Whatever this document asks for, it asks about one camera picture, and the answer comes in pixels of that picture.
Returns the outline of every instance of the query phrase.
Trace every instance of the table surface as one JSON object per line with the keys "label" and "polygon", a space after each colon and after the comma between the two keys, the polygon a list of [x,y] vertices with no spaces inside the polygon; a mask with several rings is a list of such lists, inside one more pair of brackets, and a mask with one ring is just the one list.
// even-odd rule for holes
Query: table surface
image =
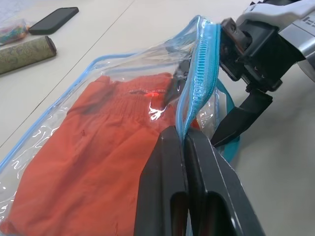
{"label": "table surface", "polygon": [[[24,10],[19,16],[35,22],[59,7],[80,12],[51,35],[57,57],[0,76],[0,159],[95,58],[162,42],[197,14],[213,22],[236,19],[250,2],[46,0]],[[220,79],[240,105],[247,96],[244,82],[222,71]],[[242,135],[232,164],[266,235],[314,236],[315,83],[293,66],[272,96]]]}

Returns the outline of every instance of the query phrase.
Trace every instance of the orange cloth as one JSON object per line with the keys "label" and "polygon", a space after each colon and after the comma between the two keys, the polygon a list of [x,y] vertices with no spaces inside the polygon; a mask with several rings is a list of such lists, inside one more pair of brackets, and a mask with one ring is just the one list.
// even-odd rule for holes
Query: orange cloth
{"label": "orange cloth", "polygon": [[156,120],[167,73],[88,85],[26,168],[0,230],[22,236],[132,236],[139,177],[172,106]]}

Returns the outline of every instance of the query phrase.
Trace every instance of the black smartphone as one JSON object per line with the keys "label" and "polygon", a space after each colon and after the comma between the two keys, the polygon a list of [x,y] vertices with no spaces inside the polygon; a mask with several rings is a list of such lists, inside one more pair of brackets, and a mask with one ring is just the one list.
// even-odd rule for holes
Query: black smartphone
{"label": "black smartphone", "polygon": [[59,8],[29,28],[35,35],[52,34],[79,12],[77,7]]}

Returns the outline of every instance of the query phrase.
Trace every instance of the colorful object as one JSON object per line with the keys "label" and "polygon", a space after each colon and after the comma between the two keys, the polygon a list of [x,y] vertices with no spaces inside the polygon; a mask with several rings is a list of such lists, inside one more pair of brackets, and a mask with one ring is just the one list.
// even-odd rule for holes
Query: colorful object
{"label": "colorful object", "polygon": [[0,26],[0,46],[24,38],[29,26],[24,20],[8,22]]}

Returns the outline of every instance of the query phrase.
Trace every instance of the rolled mat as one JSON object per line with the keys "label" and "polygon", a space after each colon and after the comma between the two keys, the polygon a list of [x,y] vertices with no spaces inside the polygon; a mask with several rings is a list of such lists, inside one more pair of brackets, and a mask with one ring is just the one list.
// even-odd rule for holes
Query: rolled mat
{"label": "rolled mat", "polygon": [[52,58],[56,47],[48,36],[0,50],[0,74]]}

